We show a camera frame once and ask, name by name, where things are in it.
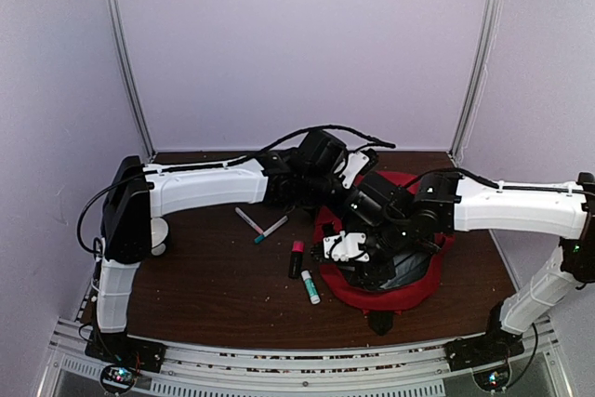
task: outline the brown wooden surface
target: brown wooden surface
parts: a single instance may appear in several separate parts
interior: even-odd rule
[[[204,161],[211,154],[162,153],[159,163]],[[450,166],[441,152],[386,152],[378,169],[419,174]],[[489,310],[513,293],[487,232],[459,233],[445,257],[442,285],[420,306],[395,316],[394,328],[375,335],[362,313],[333,297],[310,257],[322,302],[313,306],[304,284],[287,278],[294,240],[308,243],[312,222],[294,211],[261,245],[234,205],[167,217],[171,242],[162,258],[143,262],[128,312],[132,335],[238,348],[319,349],[378,346],[483,331]],[[242,205],[261,227],[280,210]]]

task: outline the red marker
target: red marker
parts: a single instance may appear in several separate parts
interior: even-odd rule
[[[295,241],[289,258],[289,277],[297,279],[301,274],[301,261],[304,258],[304,243]]]

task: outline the black bracket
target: black bracket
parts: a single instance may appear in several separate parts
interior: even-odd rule
[[[426,233],[455,230],[455,204],[461,197],[456,188],[461,175],[457,172],[435,172],[426,174],[419,182],[419,189],[413,202],[416,226]]]
[[[151,253],[151,185],[142,169],[137,156],[125,158],[112,182],[118,186],[108,192],[103,203],[101,233],[106,239],[107,260],[134,264]]]
[[[135,370],[158,373],[165,357],[165,344],[129,337],[126,332],[116,334],[91,331],[85,355],[106,363]]]
[[[394,311],[370,311],[368,313],[368,325],[381,337],[387,335],[392,329]]]
[[[588,172],[581,172],[576,182],[585,192],[595,194],[595,177]],[[580,239],[561,239],[562,271],[571,273],[577,281],[595,283],[595,197],[586,196],[583,210],[587,219]]]
[[[516,340],[483,334],[446,343],[446,360],[451,371],[459,371],[505,361],[524,352],[521,338]]]
[[[503,362],[524,352],[522,335],[511,334],[501,328],[502,304],[498,302],[490,310],[485,334],[455,339],[444,345],[451,371]]]

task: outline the wire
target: wire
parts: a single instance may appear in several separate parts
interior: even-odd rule
[[[540,192],[568,192],[564,188],[552,188],[549,186],[522,186],[522,185],[504,185],[503,190],[509,191],[540,191]],[[583,190],[570,190],[573,194],[583,194],[589,197],[595,197],[595,192]]]
[[[533,327],[533,332],[535,333],[535,345],[533,347],[533,352],[531,353],[531,357],[529,357],[529,361],[527,362],[527,364],[525,365],[524,369],[522,370],[522,372],[519,374],[518,377],[516,377],[514,379],[514,381],[512,381],[512,383],[509,383],[508,385],[506,385],[505,389],[509,390],[510,388],[512,388],[514,385],[516,385],[519,380],[521,380],[521,378],[526,374],[527,370],[529,370],[529,366],[533,363],[533,360],[536,357],[536,353],[537,353],[537,346],[539,345],[539,334],[537,333],[537,327],[536,324],[533,323],[531,324],[531,326]]]
[[[83,329],[84,329],[85,327],[89,327],[89,326],[91,326],[91,325],[92,325],[92,323],[86,323],[86,324],[80,325],[80,326],[78,327],[78,336],[79,336],[80,338],[82,338],[84,341],[86,341],[87,343],[88,343],[88,342],[90,342],[90,341],[91,341],[91,339],[90,339],[90,338],[85,338],[85,337],[83,337],[83,333],[82,333],[82,332],[83,332]]]
[[[335,251],[335,248],[337,248],[337,246],[340,244],[340,242],[343,240],[342,236],[338,236],[337,239],[335,239],[335,242],[333,243],[333,246],[331,246],[331,248],[328,250],[328,258],[329,259],[333,259],[333,252]]]
[[[492,189],[499,189],[499,185],[490,180],[486,179],[485,177],[478,176],[477,174],[473,174],[472,172],[468,171],[467,169],[463,169],[461,167],[446,167],[442,169],[432,169],[431,171],[427,171],[414,179],[408,181],[403,185],[405,189],[408,189],[418,183],[425,175],[432,174],[435,172],[458,172],[470,179],[477,181],[478,183],[482,184],[483,186],[487,186],[488,188]],[[568,189],[564,188],[553,188],[550,186],[525,186],[525,185],[504,185],[502,187],[503,190],[508,191],[535,191],[535,192],[568,192]],[[583,190],[570,190],[573,194],[583,194],[588,197],[595,197],[595,192],[591,191],[583,191]]]
[[[432,174],[435,172],[458,172],[459,174],[463,174],[464,176],[469,177],[470,179],[474,179],[478,183],[481,183],[483,186],[487,186],[488,188],[498,188],[498,184],[490,179],[486,179],[485,177],[478,176],[477,174],[473,174],[472,172],[468,171],[467,169],[463,169],[462,167],[443,167],[440,169],[432,169],[431,171],[424,172],[419,176],[415,177],[414,179],[408,181],[403,185],[405,189],[408,189],[418,183],[423,177],[427,174]]]
[[[91,200],[89,200],[85,206],[83,206],[83,209],[81,210],[81,214],[79,214],[78,216],[78,221],[76,222],[76,239],[78,240],[78,244],[87,252],[87,253],[91,253],[92,255],[97,255],[98,253],[95,250],[95,246],[93,248],[89,248],[88,246],[86,246],[85,241],[83,241],[83,235],[81,234],[81,230],[83,228],[83,220],[85,220],[85,215],[88,212],[89,208],[95,204],[95,202],[97,202],[104,194],[107,194],[109,191],[114,190],[115,188],[122,186],[126,183],[128,183],[131,180],[134,179],[138,179],[139,177],[145,176],[147,174],[150,174],[149,172],[140,172],[134,176],[128,177],[126,179],[122,179],[120,181],[117,181],[113,184],[111,184],[110,186],[108,186],[107,188],[103,188],[101,191],[99,191],[97,194],[95,194]]]
[[[97,301],[91,301],[93,302],[93,307],[91,308],[91,325],[93,327],[93,340],[90,342],[92,342],[96,348],[98,348],[98,350],[102,351],[104,350],[105,352],[107,352],[110,357],[112,357],[116,362],[121,363],[122,362],[122,358],[120,358],[118,355],[114,355],[112,353],[112,351],[110,351],[110,349],[106,346],[105,342],[103,341],[103,338],[101,337],[101,331],[99,330],[99,325],[97,324]]]
[[[194,170],[200,170],[200,169],[212,169],[212,168],[221,168],[221,167],[225,167],[225,166],[237,166],[240,165],[242,163],[245,163],[249,160],[252,160],[256,157],[258,157],[259,155],[270,151],[271,149],[273,149],[274,147],[278,146],[279,144],[292,139],[294,137],[297,137],[298,135],[301,134],[306,134],[308,132],[314,131],[314,130],[342,130],[345,132],[350,132],[353,135],[356,135],[357,137],[360,137],[361,139],[365,139],[367,141],[370,141],[370,143],[368,144],[373,144],[374,146],[380,146],[380,147],[384,147],[384,148],[389,148],[389,149],[394,149],[396,148],[396,145],[394,143],[389,143],[387,141],[384,141],[382,139],[378,139],[376,137],[373,137],[371,135],[366,135],[363,132],[360,132],[359,130],[356,130],[352,127],[348,127],[348,126],[342,126],[342,125],[322,125],[322,126],[311,126],[311,127],[303,127],[301,129],[298,129],[294,132],[291,132],[290,134],[285,135],[284,137],[281,137],[280,139],[277,139],[276,141],[274,141],[273,143],[265,146],[262,149],[259,149],[258,151],[255,152],[251,152],[248,153],[246,155],[243,155],[239,158],[236,159],[228,159],[228,160],[219,160],[216,161],[214,163],[203,163],[203,164],[199,164],[199,165],[179,165],[179,166],[171,166],[169,168],[165,168],[163,169],[161,172],[180,172],[180,171],[194,171]],[[95,247],[90,248],[85,244],[85,241],[83,241],[83,235],[82,235],[82,227],[83,227],[83,221],[85,219],[85,215],[88,212],[89,208],[95,204],[95,202],[98,201],[98,199],[100,199],[104,194],[107,194],[109,191],[124,185],[126,183],[128,183],[131,180],[134,179],[138,179],[140,177],[143,176],[148,176],[151,174],[157,174],[157,171],[146,171],[146,172],[139,172],[138,174],[128,177],[126,179],[122,179],[120,181],[117,181],[115,183],[113,183],[112,185],[102,189],[101,191],[99,191],[97,194],[95,194],[91,200],[89,200],[86,205],[83,207],[81,214],[79,215],[78,221],[76,222],[76,239],[78,241],[78,244],[81,246],[81,248],[83,248],[87,253],[90,253],[92,255],[96,255],[96,250]]]
[[[362,146],[355,148],[353,151],[350,151],[350,152],[359,152],[359,151],[363,151],[364,149],[375,148],[377,146],[378,146],[377,143],[365,143]]]
[[[345,132],[350,132],[351,134],[353,134],[361,139],[365,139],[367,141],[373,142],[373,143],[375,143],[375,146],[389,148],[389,149],[396,148],[396,145],[394,143],[389,143],[382,139],[372,137],[371,135],[366,135],[365,133],[360,132],[359,130],[356,130],[352,127],[342,126],[342,125],[311,126],[311,127],[303,127],[303,128],[298,129],[294,132],[291,132],[290,134],[287,134],[284,137],[277,139],[273,143],[269,144],[268,146],[265,146],[262,149],[259,149],[258,151],[248,153],[248,154],[243,155],[242,157],[239,157],[236,159],[232,159],[229,161],[228,160],[220,160],[215,163],[206,163],[206,164],[199,164],[199,165],[171,166],[169,168],[163,169],[162,172],[167,173],[167,172],[193,171],[193,170],[200,170],[200,169],[213,169],[213,168],[219,168],[219,167],[225,167],[225,166],[238,166],[242,163],[245,163],[249,160],[252,160],[252,159],[258,157],[259,155],[262,155],[263,153],[265,153],[267,151],[270,151],[274,147],[280,145],[281,143],[288,141],[289,139],[293,139],[293,138],[295,138],[299,135],[302,135],[302,134],[307,134],[308,132],[311,132],[314,130],[342,130]]]
[[[355,255],[353,258],[349,258],[348,260],[357,260],[359,258],[363,258],[367,254],[368,254],[368,252],[366,250],[364,250],[359,255]]]

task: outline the light purple wall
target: light purple wall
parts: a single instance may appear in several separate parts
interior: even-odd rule
[[[504,0],[463,165],[494,179],[563,181],[595,172],[595,0]],[[556,238],[498,232],[525,284]],[[579,396],[595,395],[595,290],[553,313]]]
[[[120,0],[161,150],[251,149],[340,123],[450,147],[484,0]]]
[[[104,0],[0,0],[0,107],[0,394],[26,396],[92,268],[78,212],[141,148]]]

